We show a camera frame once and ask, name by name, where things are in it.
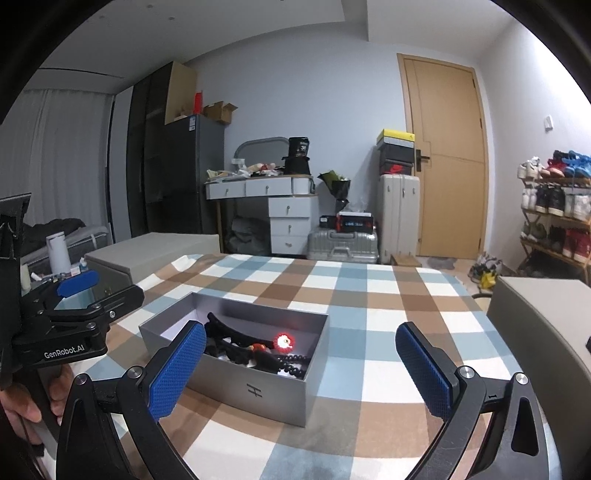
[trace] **door frame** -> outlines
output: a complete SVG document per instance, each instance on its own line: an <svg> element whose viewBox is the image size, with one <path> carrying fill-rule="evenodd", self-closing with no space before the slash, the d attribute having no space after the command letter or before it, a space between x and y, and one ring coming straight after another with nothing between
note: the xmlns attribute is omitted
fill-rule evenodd
<svg viewBox="0 0 591 480"><path fill-rule="evenodd" d="M407 55L404 53L398 53L398 67L400 69L400 78L402 80L402 96L404 98L404 116L406 118L406 129L409 133L414 133L413 129L413 112L410 106L410 93L408 91L408 77L406 67L404 65L404 60L418 60L418 61L426 61L428 63L435 63L438 65L444 65L446 67L452 67L459 70L464 70L472 74L472 79L474 80L474 84L476 87L476 96L478 97L478 107L480 109L480 118L482 119L482 139L484 142L484 163L485 163L485 175L484 175L484 205L483 205L483 212L482 212L482 226L480 227L480 248L478 249L479 253L484 252L484 243L486 240L486 227L488 225L488 196L489 196L489 176L491 174L489 169L489 161L488 161L488 136L486 134L486 118L484 115L484 106L482 103L482 95L480 94L480 86L478 84L478 76L476 75L476 70L472 67L466 67L464 65L458 65L457 63L451 63L448 61L443 60L436 60L436 59L429 59L426 57L417 57L416 55ZM423 207L421 205L421 218L419 218L419 234L420 238L422 237L423 231ZM420 252L420 244L417 245L417 251Z"/></svg>

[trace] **white suitcase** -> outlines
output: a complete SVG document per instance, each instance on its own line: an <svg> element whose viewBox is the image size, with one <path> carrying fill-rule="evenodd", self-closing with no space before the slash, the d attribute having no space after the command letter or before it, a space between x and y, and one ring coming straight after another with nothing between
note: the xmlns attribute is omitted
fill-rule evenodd
<svg viewBox="0 0 591 480"><path fill-rule="evenodd" d="M378 187L379 258L416 255L421 190L418 177L382 175Z"/></svg>

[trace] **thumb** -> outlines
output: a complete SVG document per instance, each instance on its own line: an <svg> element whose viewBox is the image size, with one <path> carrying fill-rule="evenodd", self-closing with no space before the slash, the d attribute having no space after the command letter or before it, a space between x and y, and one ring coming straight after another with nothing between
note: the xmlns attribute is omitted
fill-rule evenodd
<svg viewBox="0 0 591 480"><path fill-rule="evenodd" d="M22 385L12 384L1 392L0 398L4 409L13 411L33 423L41 421L41 411L33 402L28 390Z"/></svg>

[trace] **drawer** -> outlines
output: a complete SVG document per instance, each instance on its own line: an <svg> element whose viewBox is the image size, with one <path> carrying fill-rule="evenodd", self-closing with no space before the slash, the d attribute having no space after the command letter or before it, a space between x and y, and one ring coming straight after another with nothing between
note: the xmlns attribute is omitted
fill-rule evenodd
<svg viewBox="0 0 591 480"><path fill-rule="evenodd" d="M318 217L318 197L269 199L269 217Z"/></svg>
<svg viewBox="0 0 591 480"><path fill-rule="evenodd" d="M305 255L308 248L306 236L273 236L271 251L279 255Z"/></svg>
<svg viewBox="0 0 591 480"><path fill-rule="evenodd" d="M206 186L207 199L231 199L245 196L245 181L210 183Z"/></svg>
<svg viewBox="0 0 591 480"><path fill-rule="evenodd" d="M273 236L308 236L312 230L309 218L272 218L271 235Z"/></svg>
<svg viewBox="0 0 591 480"><path fill-rule="evenodd" d="M247 197L291 195L291 177L246 181Z"/></svg>

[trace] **ceiling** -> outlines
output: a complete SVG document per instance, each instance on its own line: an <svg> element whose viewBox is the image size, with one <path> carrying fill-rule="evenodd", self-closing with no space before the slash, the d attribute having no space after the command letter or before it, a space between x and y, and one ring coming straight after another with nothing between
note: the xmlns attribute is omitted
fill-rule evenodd
<svg viewBox="0 0 591 480"><path fill-rule="evenodd" d="M369 41L477 60L512 17L491 0L367 0Z"/></svg>
<svg viewBox="0 0 591 480"><path fill-rule="evenodd" d="M113 0L59 45L27 88L118 93L172 60L342 21L366 24L371 42L477 59L511 17L490 0Z"/></svg>

